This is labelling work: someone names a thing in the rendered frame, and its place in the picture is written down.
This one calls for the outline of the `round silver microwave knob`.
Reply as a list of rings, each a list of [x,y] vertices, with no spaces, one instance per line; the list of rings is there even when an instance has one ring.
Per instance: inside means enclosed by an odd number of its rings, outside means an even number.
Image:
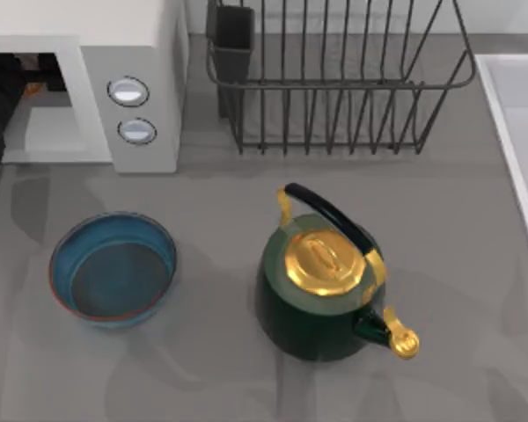
[[[132,76],[125,76],[107,84],[108,97],[118,106],[139,107],[145,104],[150,91],[148,86]]]
[[[117,131],[121,139],[134,145],[149,144],[156,139],[158,134],[151,122],[139,118],[120,122]]]

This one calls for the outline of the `pale microwave oven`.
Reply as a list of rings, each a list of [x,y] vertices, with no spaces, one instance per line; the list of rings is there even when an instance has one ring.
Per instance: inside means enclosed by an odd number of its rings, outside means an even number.
[[[189,45],[185,0],[0,0],[0,53],[53,53],[66,92],[22,98],[4,132],[6,164],[111,164],[119,173],[172,173],[180,151]],[[115,104],[107,84],[143,81],[148,101]],[[120,122],[157,129],[125,142]]]

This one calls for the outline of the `black cutlery holder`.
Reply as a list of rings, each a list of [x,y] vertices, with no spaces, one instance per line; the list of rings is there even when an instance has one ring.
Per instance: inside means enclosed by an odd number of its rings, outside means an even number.
[[[219,84],[244,84],[254,39],[254,9],[208,0],[206,36]]]

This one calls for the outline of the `blue bowl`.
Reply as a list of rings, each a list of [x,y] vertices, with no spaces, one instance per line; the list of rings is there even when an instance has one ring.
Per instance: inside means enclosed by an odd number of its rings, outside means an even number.
[[[74,317],[101,328],[127,328],[155,314],[171,291],[178,249],[148,215],[106,212],[70,228],[48,263],[48,285]]]

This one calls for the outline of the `green and gold kettle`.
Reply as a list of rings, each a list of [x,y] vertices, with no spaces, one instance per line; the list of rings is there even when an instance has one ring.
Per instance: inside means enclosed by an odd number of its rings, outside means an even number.
[[[298,183],[277,192],[280,222],[260,259],[255,311],[260,327],[300,360],[346,359],[367,345],[410,360],[413,329],[385,306],[387,267],[377,241],[334,204]]]

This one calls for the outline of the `white sink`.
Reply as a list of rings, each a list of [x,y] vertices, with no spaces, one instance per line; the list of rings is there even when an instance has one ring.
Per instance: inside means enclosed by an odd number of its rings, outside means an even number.
[[[475,60],[528,235],[528,54]]]

